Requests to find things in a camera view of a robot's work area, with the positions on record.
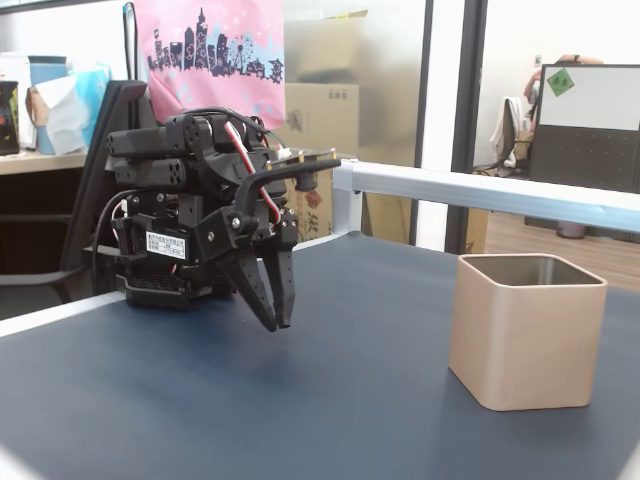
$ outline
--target black chair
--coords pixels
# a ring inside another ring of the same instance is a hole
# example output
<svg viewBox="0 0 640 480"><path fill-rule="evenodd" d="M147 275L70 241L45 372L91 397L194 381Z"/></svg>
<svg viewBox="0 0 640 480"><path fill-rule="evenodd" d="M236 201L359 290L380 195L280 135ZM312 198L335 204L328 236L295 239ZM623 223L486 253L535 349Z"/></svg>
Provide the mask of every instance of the black chair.
<svg viewBox="0 0 640 480"><path fill-rule="evenodd" d="M63 303L71 301L67 282L83 271L82 250L89 245L94 216L99 208L99 193L109 154L106 137L112 132L139 125L144 117L145 126L155 126L148 100L144 98L147 84L135 80L111 81L100 107L96 128L87 153L80 186L71 215L0 216L0 223L68 222L58 271L32 275L0 275L0 288L52 287Z"/></svg>

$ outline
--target white wall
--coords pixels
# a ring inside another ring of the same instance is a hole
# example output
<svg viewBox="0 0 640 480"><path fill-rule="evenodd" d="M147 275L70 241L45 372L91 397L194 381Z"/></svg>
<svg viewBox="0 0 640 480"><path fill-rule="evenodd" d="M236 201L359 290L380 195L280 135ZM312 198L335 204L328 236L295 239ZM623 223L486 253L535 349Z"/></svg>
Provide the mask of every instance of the white wall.
<svg viewBox="0 0 640 480"><path fill-rule="evenodd" d="M125 79L124 0L43 8L0 15L0 51L64 55L74 61L97 60Z"/></svg>
<svg viewBox="0 0 640 480"><path fill-rule="evenodd" d="M605 63L640 64L638 0L489 0L475 165L492 162L489 138L503 97L522 95L536 55L564 54Z"/></svg>

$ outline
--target white wire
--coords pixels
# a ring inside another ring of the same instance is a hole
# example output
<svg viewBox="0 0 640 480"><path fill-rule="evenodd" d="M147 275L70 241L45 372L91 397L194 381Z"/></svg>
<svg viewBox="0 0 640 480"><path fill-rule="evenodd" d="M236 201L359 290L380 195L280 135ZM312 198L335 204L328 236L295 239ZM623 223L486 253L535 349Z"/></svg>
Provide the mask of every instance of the white wire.
<svg viewBox="0 0 640 480"><path fill-rule="evenodd" d="M118 204L115 206L115 208L113 209L113 212L111 212L111 220L113 220L114 218L116 218L116 212L118 210L120 210L122 208L122 202L118 202ZM113 236L116 237L116 240L118 240L118 234L116 233L116 229L112 228L111 231L113 232Z"/></svg>
<svg viewBox="0 0 640 480"><path fill-rule="evenodd" d="M242 139L240 138L240 134L238 133L238 130L236 129L236 127L234 127L231 122L227 122L224 127L227 133L229 134L229 136L231 137L233 144L238 149L238 152L240 152L240 156L244 160L244 164L247 167L247 170L249 170L249 173L250 174L256 173L256 168L253 166L253 163L251 162L251 158L249 157L249 152L247 152L246 147L242 143ZM262 195L262 198L264 198L264 201L267 202L267 205L271 207L271 210L273 210L273 213L276 215L276 224L280 223L280 219L281 219L280 209L271 198L271 195L269 195L269 192L267 192L267 189L262 187L260 189L260 194Z"/></svg>

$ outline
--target aluminum rail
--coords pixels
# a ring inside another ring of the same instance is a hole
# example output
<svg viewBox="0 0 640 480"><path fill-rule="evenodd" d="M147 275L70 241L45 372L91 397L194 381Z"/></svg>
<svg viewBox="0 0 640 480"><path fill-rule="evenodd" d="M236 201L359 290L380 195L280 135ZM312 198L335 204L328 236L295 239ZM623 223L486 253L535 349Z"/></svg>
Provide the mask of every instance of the aluminum rail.
<svg viewBox="0 0 640 480"><path fill-rule="evenodd" d="M357 223L357 192L380 193L640 233L640 195L343 161L333 172L334 231Z"/></svg>

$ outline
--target tan square container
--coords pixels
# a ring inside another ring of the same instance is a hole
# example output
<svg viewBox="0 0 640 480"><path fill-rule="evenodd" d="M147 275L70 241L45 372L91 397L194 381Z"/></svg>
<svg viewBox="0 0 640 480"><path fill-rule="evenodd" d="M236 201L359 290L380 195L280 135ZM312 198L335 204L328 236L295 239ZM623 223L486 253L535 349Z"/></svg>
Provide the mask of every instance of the tan square container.
<svg viewBox="0 0 640 480"><path fill-rule="evenodd" d="M449 368L491 410L588 405L606 294L552 255L463 255Z"/></svg>

